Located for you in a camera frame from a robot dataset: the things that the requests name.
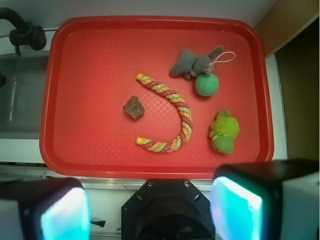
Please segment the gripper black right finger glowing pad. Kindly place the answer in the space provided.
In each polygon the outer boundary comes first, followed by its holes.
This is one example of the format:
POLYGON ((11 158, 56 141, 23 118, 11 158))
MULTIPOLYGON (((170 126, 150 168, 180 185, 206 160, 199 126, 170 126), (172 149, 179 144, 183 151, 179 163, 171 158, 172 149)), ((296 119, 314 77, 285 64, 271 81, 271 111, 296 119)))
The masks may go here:
POLYGON ((223 240, 317 240, 320 164, 309 159, 223 164, 210 212, 223 240))

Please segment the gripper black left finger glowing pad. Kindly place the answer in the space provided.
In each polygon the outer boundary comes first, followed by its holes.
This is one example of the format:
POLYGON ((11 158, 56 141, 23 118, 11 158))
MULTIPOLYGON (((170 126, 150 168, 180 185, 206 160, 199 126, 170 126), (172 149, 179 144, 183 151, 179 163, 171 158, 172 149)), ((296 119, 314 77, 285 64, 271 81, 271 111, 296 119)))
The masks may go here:
POLYGON ((0 183, 2 240, 88 240, 90 197, 76 178, 0 183))

